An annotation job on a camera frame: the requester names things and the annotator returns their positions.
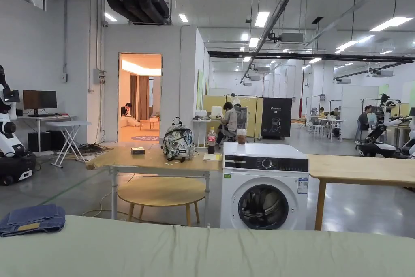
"humanoid robot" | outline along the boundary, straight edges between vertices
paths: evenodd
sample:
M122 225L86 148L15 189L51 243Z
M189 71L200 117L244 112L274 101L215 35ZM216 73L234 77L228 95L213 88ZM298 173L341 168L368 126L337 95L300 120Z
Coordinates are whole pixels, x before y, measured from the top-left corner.
M3 67L0 65L0 185L8 186L31 177L36 166L36 156L27 152L14 135L16 125L16 103L20 102L19 92L10 89L6 83Z

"denim fabric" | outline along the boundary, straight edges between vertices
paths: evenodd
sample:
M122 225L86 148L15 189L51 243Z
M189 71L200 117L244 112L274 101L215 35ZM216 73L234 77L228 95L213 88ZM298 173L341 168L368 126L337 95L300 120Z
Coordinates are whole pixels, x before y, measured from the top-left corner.
M0 237L33 232L58 232L64 226L63 208L54 204L27 207L10 212L0 221Z

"computer tower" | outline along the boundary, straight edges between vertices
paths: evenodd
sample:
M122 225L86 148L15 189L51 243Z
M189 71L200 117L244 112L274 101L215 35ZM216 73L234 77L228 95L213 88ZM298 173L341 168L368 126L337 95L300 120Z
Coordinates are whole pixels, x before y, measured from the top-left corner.
M61 131L48 131L51 134L51 150L60 152L65 144L65 137Z
M28 133L28 150L31 152L39 151L36 132ZM46 152L49 150L52 150L51 149L51 134L49 132L41 132L40 133L40 151Z

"black display board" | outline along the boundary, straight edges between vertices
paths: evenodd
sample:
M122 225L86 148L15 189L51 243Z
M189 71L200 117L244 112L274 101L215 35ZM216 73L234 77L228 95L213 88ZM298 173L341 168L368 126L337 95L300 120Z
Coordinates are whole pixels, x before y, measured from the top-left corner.
M292 99L263 98L261 136L290 137Z

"patterned backpack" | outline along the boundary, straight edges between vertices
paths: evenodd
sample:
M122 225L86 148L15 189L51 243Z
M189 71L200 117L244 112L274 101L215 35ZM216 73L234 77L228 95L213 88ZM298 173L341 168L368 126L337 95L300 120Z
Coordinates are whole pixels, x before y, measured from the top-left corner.
M192 131L182 124L179 117L173 119L173 123L165 134L161 149L168 161L178 159L183 162L193 158L195 144L193 143Z

